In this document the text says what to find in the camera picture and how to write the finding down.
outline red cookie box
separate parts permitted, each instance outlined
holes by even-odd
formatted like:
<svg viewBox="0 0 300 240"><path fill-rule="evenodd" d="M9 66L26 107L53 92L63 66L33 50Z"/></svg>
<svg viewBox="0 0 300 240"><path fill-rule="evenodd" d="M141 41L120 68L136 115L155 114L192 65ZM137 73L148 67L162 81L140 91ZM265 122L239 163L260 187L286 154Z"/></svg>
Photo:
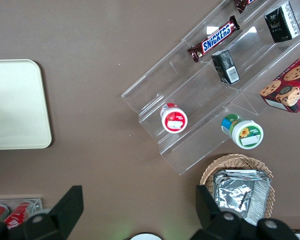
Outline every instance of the red cookie box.
<svg viewBox="0 0 300 240"><path fill-rule="evenodd" d="M300 111L300 57L260 91L270 106L297 113Z"/></svg>

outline small black package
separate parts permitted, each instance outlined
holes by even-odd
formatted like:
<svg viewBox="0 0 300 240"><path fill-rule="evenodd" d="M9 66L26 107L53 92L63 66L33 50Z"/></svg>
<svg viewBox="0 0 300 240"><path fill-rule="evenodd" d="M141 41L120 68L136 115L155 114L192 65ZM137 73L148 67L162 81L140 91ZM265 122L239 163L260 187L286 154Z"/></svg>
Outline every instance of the small black package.
<svg viewBox="0 0 300 240"><path fill-rule="evenodd" d="M222 82L231 85L240 81L236 66L228 50L217 51L211 57Z"/></svg>
<svg viewBox="0 0 300 240"><path fill-rule="evenodd" d="M264 18L275 43L300 35L300 28L289 1L270 9Z"/></svg>

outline candy bar wrapper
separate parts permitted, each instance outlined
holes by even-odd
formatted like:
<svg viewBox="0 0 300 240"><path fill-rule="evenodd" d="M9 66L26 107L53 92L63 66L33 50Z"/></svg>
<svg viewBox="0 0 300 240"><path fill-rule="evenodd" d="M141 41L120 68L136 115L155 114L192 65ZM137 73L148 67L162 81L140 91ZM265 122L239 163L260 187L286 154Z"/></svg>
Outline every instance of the candy bar wrapper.
<svg viewBox="0 0 300 240"><path fill-rule="evenodd" d="M240 26L238 25L235 16L231 16L225 25L219 27L217 31L208 36L202 42L188 49L188 52L191 54L193 60L197 63L205 54L207 54L210 50L215 48L227 37L239 29Z"/></svg>
<svg viewBox="0 0 300 240"><path fill-rule="evenodd" d="M249 4L254 3L256 0L233 0L239 13L243 13Z"/></svg>

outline clear acrylic display stand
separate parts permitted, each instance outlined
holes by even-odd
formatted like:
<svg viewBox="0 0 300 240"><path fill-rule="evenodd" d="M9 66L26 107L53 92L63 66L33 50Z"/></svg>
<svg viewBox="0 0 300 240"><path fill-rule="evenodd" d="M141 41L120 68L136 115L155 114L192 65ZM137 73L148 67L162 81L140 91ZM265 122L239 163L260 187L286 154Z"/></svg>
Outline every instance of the clear acrylic display stand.
<svg viewBox="0 0 300 240"><path fill-rule="evenodd" d="M7 206L11 214L24 201L32 203L31 207L29 208L30 216L43 209L41 198L0 199L0 205Z"/></svg>
<svg viewBox="0 0 300 240"><path fill-rule="evenodd" d="M226 115L236 113L253 120L267 108L259 91L300 56L300 36L274 43L265 21L265 12L284 2L257 0L239 14L233 0L224 0L122 94L138 114L139 123L158 142L160 154L178 174L229 139L221 131ZM291 0L290 4L300 27L300 0ZM240 30L195 63L187 50L232 15ZM229 50L240 76L234 85L221 82L212 63L211 55L224 49ZM188 125L184 131L174 134L164 130L160 111L166 103L175 103L186 113Z"/></svg>

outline white tray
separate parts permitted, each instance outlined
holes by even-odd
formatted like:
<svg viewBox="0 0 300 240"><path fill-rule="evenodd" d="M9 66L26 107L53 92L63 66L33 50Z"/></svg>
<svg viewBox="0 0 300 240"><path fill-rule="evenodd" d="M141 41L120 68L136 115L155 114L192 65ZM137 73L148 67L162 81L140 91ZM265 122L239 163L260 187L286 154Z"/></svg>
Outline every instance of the white tray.
<svg viewBox="0 0 300 240"><path fill-rule="evenodd" d="M0 150L43 149L52 141L39 66L0 60Z"/></svg>

